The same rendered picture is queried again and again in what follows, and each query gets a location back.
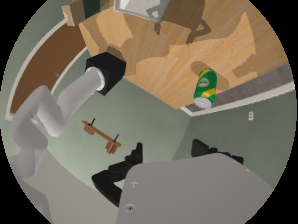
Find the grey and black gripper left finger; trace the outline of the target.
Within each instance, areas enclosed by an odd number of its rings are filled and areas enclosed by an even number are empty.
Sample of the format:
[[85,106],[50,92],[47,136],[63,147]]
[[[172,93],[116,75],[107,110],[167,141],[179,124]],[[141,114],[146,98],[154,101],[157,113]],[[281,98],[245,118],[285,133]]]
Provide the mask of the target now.
[[114,182],[125,179],[128,170],[134,165],[142,163],[141,161],[143,162],[143,148],[142,143],[138,142],[131,155],[125,156],[125,161],[110,165],[108,170],[103,170],[91,177],[95,188],[119,208],[122,189],[116,186]]

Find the tan rectangular block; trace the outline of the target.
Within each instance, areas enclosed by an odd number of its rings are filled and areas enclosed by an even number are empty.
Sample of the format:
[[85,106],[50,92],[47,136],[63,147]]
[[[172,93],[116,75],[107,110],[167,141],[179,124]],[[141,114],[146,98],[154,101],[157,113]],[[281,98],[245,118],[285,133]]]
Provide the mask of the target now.
[[109,0],[72,0],[61,6],[68,26],[77,26],[87,18],[109,8]]

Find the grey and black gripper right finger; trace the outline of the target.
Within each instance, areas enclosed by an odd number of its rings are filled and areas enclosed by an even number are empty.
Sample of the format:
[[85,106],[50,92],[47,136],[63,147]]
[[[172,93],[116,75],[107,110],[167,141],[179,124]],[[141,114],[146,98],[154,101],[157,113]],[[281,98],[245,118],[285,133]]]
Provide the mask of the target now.
[[244,158],[243,157],[239,157],[239,156],[234,156],[228,152],[218,152],[217,148],[210,148],[209,146],[204,144],[203,142],[201,142],[198,139],[194,139],[192,142],[192,150],[191,150],[191,156],[192,157],[198,157],[198,156],[203,156],[203,155],[207,155],[207,154],[212,154],[212,153],[222,153],[225,154],[226,156],[236,160],[237,162],[241,163],[243,165],[243,161]]

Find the green drink can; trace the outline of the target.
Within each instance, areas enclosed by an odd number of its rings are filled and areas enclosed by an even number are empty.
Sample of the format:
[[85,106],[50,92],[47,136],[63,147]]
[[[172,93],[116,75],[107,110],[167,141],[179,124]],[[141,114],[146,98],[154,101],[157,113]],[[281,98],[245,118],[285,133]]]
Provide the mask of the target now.
[[217,75],[212,70],[202,70],[194,92],[194,103],[203,109],[211,108],[215,101],[216,86]]

